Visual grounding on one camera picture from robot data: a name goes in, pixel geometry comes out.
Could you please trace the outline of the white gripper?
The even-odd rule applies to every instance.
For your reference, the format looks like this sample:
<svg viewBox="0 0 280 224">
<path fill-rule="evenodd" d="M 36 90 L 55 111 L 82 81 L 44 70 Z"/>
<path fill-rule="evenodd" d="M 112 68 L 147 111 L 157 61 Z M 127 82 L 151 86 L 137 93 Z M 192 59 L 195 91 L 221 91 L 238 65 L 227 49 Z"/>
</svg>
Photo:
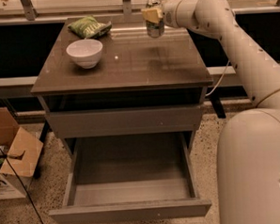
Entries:
<svg viewBox="0 0 280 224">
<path fill-rule="evenodd" d="M 157 7 L 143 8 L 141 13 L 145 21 L 158 24 L 163 19 L 167 26 L 179 28 L 176 13 L 179 2 L 180 0 L 163 0 L 162 9 Z"/>
</svg>

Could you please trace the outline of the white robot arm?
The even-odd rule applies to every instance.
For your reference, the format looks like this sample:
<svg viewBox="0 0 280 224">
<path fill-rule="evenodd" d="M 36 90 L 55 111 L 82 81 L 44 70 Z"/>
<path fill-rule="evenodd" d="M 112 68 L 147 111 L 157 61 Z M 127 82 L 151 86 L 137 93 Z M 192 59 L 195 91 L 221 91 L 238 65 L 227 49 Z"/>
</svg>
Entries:
<svg viewBox="0 0 280 224">
<path fill-rule="evenodd" d="M 219 135 L 220 224 L 280 224 L 280 65 L 242 30 L 227 0 L 163 0 L 141 13 L 149 24 L 218 40 L 254 106 Z"/>
</svg>

